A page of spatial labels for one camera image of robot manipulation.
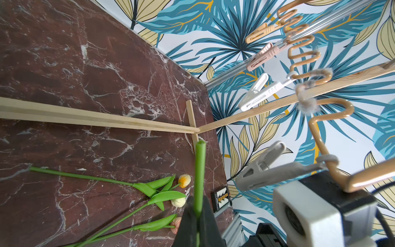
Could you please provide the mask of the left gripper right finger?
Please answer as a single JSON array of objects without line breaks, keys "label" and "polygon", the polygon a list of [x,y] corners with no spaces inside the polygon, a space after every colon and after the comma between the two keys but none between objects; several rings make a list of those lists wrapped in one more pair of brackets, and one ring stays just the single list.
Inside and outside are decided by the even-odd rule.
[{"label": "left gripper right finger", "polygon": [[221,237],[214,213],[211,211],[209,204],[203,204],[197,227],[198,247],[225,247],[225,242]]}]

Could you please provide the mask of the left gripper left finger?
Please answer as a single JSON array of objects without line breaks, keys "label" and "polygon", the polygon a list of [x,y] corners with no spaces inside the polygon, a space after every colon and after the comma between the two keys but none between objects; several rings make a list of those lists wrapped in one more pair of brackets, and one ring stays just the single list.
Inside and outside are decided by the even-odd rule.
[{"label": "left gripper left finger", "polygon": [[197,247],[197,219],[193,210],[193,203],[194,197],[189,197],[173,247]]}]

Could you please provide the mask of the yellow tulip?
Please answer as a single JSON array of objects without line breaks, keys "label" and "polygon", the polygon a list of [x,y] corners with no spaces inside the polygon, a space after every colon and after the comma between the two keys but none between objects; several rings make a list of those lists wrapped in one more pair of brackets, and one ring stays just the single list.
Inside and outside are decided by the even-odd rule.
[{"label": "yellow tulip", "polygon": [[199,222],[203,210],[203,194],[204,194],[204,174],[206,159],[206,142],[199,140],[195,147],[195,180],[194,180],[194,203],[193,211],[196,216],[196,246],[200,246]]}]

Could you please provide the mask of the tan wavy clothes hanger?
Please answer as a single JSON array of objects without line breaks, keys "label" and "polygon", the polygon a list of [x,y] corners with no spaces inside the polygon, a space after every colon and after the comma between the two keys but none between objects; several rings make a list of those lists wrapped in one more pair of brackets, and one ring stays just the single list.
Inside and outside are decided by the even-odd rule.
[{"label": "tan wavy clothes hanger", "polygon": [[[296,63],[290,67],[290,72],[294,73],[295,69],[305,64],[317,61],[321,54],[318,51],[297,53],[296,49],[304,47],[314,41],[313,34],[317,32],[319,27],[326,27],[338,19],[342,19],[353,12],[361,10],[372,4],[372,1],[352,1],[348,2],[342,8],[321,17],[312,24],[302,23],[302,16],[297,14],[297,6],[303,4],[303,1],[292,1],[291,3],[281,7],[278,12],[279,25],[284,29],[286,34],[286,42],[289,46],[289,59],[296,60]],[[339,169],[339,159],[331,154],[326,147],[318,124],[322,121],[335,121],[345,119],[354,113],[354,106],[346,99],[327,98],[318,99],[319,95],[340,89],[341,84],[345,86],[359,82],[367,81],[378,76],[393,72],[389,63],[376,66],[372,69],[366,69],[359,73],[352,74],[337,80],[333,80],[333,71],[331,69],[313,70],[303,74],[293,74],[291,79],[302,80],[295,89],[295,98],[301,111],[309,114],[312,118],[309,120],[308,126],[315,144],[320,152],[320,156],[316,158],[316,162],[309,166],[303,166],[294,162],[277,169],[281,175],[285,175],[286,179],[302,176],[314,171],[326,169],[332,179],[345,192],[355,192],[366,186],[383,182],[395,175],[395,160],[390,159],[380,164],[376,164],[354,175],[346,175]]]}]

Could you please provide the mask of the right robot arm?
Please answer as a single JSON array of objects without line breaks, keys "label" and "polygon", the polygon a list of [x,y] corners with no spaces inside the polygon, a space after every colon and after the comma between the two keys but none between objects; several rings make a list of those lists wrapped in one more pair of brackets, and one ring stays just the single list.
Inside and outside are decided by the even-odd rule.
[{"label": "right robot arm", "polygon": [[287,247],[279,232],[271,223],[260,223],[255,235],[251,235],[242,247]]}]

